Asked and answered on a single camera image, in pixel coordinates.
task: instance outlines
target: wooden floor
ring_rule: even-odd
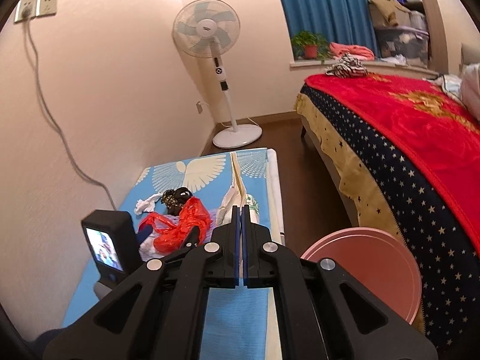
[[[261,124],[261,138],[242,149],[267,147],[278,157],[286,245],[297,256],[333,231],[350,227],[337,189],[300,119]],[[208,154],[227,152],[212,147]]]

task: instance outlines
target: blue mattress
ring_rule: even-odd
[[[258,202],[260,224],[270,228],[266,188],[267,150],[241,150],[236,153],[247,193]],[[145,169],[120,210],[131,214],[137,230],[140,221],[147,215],[145,212],[134,214],[139,199],[144,200],[154,193],[185,184],[202,200],[207,210],[214,210],[220,206],[231,183],[230,153],[153,166]],[[160,214],[167,212],[165,205],[160,202],[155,211]],[[93,286],[99,278],[95,263],[90,259],[70,301],[62,327],[75,322],[98,302]],[[247,289],[240,284],[235,289],[210,290],[200,359],[265,358],[267,289]]]

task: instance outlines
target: fan base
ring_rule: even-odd
[[[221,149],[242,147],[256,141],[262,135],[262,129],[253,124],[238,125],[238,131],[232,127],[225,128],[213,138],[213,144]]]

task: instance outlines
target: wall outlet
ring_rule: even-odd
[[[28,17],[35,17],[37,14],[37,0],[20,0],[17,4],[17,9],[15,11],[15,20],[14,23],[18,23],[27,19],[27,17],[22,16],[22,12],[25,8],[31,7],[32,11]]]
[[[57,13],[57,0],[37,0],[37,16],[49,16]]]

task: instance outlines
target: red flower pot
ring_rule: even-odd
[[[305,46],[305,59],[317,59],[318,46]]]

